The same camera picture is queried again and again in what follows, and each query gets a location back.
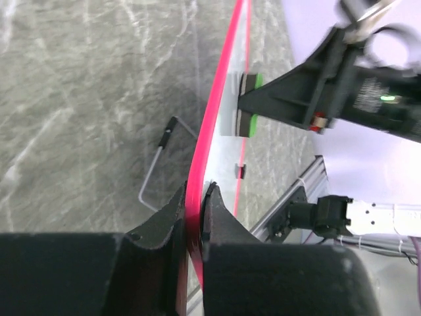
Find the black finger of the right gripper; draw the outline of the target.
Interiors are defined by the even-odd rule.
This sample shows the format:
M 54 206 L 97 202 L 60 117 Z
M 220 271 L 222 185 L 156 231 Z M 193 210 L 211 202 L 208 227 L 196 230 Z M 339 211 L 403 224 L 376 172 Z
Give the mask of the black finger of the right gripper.
M 323 115 L 322 96 L 334 82 L 342 58 L 342 30 L 332 28 L 323 42 L 301 64 L 250 92 L 247 97 L 260 117 L 303 130 L 318 130 L 313 123 Z

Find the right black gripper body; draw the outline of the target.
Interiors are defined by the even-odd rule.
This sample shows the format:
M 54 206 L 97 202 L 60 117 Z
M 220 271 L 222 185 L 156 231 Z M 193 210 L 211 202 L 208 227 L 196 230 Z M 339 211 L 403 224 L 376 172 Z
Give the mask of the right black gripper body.
M 322 133 L 335 119 L 420 141 L 420 72 L 373 64 L 369 40 L 345 41 L 346 30 L 333 27 L 309 57 L 312 81 L 309 130 Z

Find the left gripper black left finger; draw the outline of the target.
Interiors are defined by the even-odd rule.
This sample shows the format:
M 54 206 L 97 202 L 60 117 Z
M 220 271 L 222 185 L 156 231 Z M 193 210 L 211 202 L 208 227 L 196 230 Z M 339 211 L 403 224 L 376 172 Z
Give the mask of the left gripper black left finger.
M 127 233 L 3 233 L 2 315 L 185 315 L 186 189 Z

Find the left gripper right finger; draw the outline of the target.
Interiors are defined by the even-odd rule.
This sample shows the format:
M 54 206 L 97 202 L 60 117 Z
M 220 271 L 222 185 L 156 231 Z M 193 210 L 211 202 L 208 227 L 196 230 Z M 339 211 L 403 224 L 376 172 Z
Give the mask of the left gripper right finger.
M 362 261 L 347 248 L 262 242 L 212 184 L 203 210 L 205 315 L 379 315 Z

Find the green whiteboard eraser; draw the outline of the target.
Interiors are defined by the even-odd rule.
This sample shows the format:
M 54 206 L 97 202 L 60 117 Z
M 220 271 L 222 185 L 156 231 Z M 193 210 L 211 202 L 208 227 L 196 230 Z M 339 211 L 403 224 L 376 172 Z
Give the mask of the green whiteboard eraser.
M 255 105 L 247 95 L 263 85 L 261 73 L 244 72 L 239 81 L 239 95 L 237 101 L 237 117 L 235 125 L 236 136 L 250 138 L 257 130 L 258 114 L 255 114 Z

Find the pink-framed whiteboard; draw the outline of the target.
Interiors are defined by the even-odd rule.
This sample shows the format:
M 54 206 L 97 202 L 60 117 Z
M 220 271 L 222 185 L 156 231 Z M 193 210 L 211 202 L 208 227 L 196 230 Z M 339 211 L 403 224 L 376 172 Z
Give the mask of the pink-framed whiteboard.
M 216 230 L 231 239 L 243 232 L 236 219 L 245 138 L 235 125 L 241 75 L 248 69 L 251 2 L 237 1 L 209 94 L 189 170 L 185 195 L 187 247 L 194 271 L 203 282 L 201 215 L 216 216 Z

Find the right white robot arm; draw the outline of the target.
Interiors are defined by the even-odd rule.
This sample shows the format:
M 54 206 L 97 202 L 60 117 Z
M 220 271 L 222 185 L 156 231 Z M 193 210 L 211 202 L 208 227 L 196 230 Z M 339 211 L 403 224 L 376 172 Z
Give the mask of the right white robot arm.
M 414 142 L 420 141 L 420 39 L 389 24 L 412 46 L 408 66 L 383 66 L 368 47 L 369 35 L 351 40 L 349 28 L 334 27 L 300 65 L 267 83 L 245 72 L 239 81 L 236 134 L 253 135 L 258 117 L 322 133 L 342 119 Z M 325 238 L 369 234 L 418 237 L 420 207 L 366 203 L 346 196 L 321 197 L 315 204 L 290 204 L 272 226 L 304 228 Z

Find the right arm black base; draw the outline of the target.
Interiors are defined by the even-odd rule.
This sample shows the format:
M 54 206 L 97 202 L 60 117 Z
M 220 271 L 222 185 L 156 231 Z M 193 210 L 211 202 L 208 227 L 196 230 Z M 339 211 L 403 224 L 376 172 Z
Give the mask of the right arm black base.
M 313 230 L 315 216 L 316 204 L 307 201 L 304 187 L 299 186 L 275 209 L 266 225 L 266 241 L 283 243 L 292 230 Z

